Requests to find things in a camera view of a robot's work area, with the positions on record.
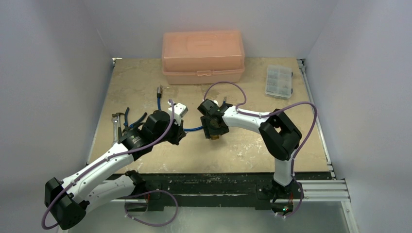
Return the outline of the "blue cable lock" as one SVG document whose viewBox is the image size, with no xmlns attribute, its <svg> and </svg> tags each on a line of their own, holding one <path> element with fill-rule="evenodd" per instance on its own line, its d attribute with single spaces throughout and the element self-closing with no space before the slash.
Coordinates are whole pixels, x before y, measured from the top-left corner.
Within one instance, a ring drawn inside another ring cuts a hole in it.
<svg viewBox="0 0 412 233">
<path fill-rule="evenodd" d="M 163 92 L 163 87 L 162 87 L 162 86 L 159 86 L 159 87 L 157 88 L 157 94 L 156 94 L 156 96 L 157 96 L 157 107 L 158 107 L 158 110 L 159 110 L 159 111 L 161 111 L 162 92 Z M 226 97 L 224 97 L 222 104 L 223 104 L 223 105 L 227 105 L 227 106 L 229 106 L 229 107 L 233 106 L 232 104 L 226 103 Z M 197 127 L 197 128 L 184 129 L 184 132 L 189 133 L 189 132 L 200 131 L 200 130 L 202 130 L 202 129 L 203 129 L 203 127 L 200 126 L 200 127 Z"/>
</svg>

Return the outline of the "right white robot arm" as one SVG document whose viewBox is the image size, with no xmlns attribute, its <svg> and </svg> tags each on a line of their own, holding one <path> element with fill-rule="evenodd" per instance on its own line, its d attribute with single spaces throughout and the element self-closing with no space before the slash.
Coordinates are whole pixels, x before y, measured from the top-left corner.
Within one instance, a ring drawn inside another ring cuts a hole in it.
<svg viewBox="0 0 412 233">
<path fill-rule="evenodd" d="M 200 119 L 207 139 L 218 139 L 231 128 L 258 133 L 267 151 L 275 158 L 274 194 L 283 198 L 291 193 L 292 157 L 297 152 L 302 134 L 285 113 L 268 117 L 265 117 L 268 113 L 253 111 L 242 114 L 231 104 L 219 106 L 209 99 L 204 100 L 197 110 L 202 114 Z"/>
</svg>

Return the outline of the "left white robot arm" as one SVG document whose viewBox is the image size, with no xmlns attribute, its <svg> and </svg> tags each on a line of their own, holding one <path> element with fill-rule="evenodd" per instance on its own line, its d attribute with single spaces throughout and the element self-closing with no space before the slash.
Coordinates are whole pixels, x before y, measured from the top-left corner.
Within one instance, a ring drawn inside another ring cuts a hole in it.
<svg viewBox="0 0 412 233">
<path fill-rule="evenodd" d="M 152 151 L 154 145 L 169 142 L 178 145 L 185 137 L 183 116 L 187 108 L 178 103 L 166 112 L 154 111 L 142 128 L 126 132 L 105 154 L 82 170 L 62 180 L 51 178 L 45 184 L 45 206 L 41 226 L 45 230 L 59 226 L 67 230 L 78 224 L 87 213 L 117 198 L 149 198 L 161 193 L 146 185 L 137 171 L 128 171 L 107 181 L 118 171 Z"/>
</svg>

